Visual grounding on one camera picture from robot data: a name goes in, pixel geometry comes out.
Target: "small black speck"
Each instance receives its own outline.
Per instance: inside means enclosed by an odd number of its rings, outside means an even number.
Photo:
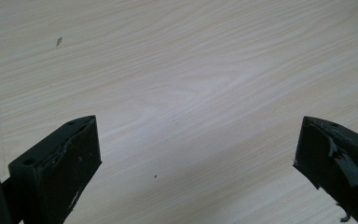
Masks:
[[[62,36],[58,38],[56,47],[58,47],[61,44],[61,42],[62,42]]]

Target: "table surface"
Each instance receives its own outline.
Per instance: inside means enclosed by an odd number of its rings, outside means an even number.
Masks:
[[[339,223],[292,164],[304,116],[358,132],[358,0],[0,1],[0,179],[87,115],[66,224]]]

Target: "black object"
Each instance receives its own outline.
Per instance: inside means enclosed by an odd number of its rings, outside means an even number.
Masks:
[[[322,187],[358,221],[358,133],[324,119],[304,117],[294,167]]]
[[[0,223],[62,224],[101,163],[95,116],[67,122],[8,166]]]

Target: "wooden table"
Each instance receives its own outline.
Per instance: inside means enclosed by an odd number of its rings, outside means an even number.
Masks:
[[[339,223],[292,164],[305,115],[358,132],[358,0],[0,1],[0,179],[87,115],[65,224]]]

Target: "light wood tabletop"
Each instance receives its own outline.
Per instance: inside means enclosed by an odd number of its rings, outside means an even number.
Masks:
[[[87,115],[65,224],[339,223],[292,164],[304,116],[358,133],[358,0],[0,1],[1,181]]]

